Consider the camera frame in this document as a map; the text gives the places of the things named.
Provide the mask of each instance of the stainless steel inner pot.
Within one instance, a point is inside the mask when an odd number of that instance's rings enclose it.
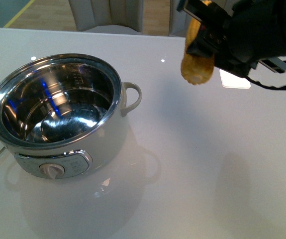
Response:
[[[0,135],[29,147],[73,138],[104,123],[120,92],[117,73],[97,58],[43,58],[0,85]]]

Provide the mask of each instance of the wooden floor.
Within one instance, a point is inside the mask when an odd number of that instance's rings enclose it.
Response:
[[[168,35],[170,0],[144,0],[143,34]],[[76,31],[68,0],[34,0],[9,28]]]

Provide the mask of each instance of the chair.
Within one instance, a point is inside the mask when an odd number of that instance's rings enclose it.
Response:
[[[170,20],[169,20],[169,36],[185,37],[191,16],[184,11],[176,10],[180,0],[171,0]],[[225,7],[227,0],[212,0],[221,7]]]
[[[144,0],[69,0],[77,31],[141,34]]]

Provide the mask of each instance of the glossy table surface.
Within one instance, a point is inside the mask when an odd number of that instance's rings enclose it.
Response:
[[[286,239],[286,92],[225,88],[218,69],[192,86],[183,51],[183,38],[0,29],[0,81],[33,56],[83,53],[143,93],[93,174],[42,179],[0,157],[0,239]]]

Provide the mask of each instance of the white knob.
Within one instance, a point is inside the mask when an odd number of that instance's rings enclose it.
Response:
[[[42,174],[46,175],[49,179],[56,179],[64,174],[64,167],[54,163],[45,163],[39,167]]]

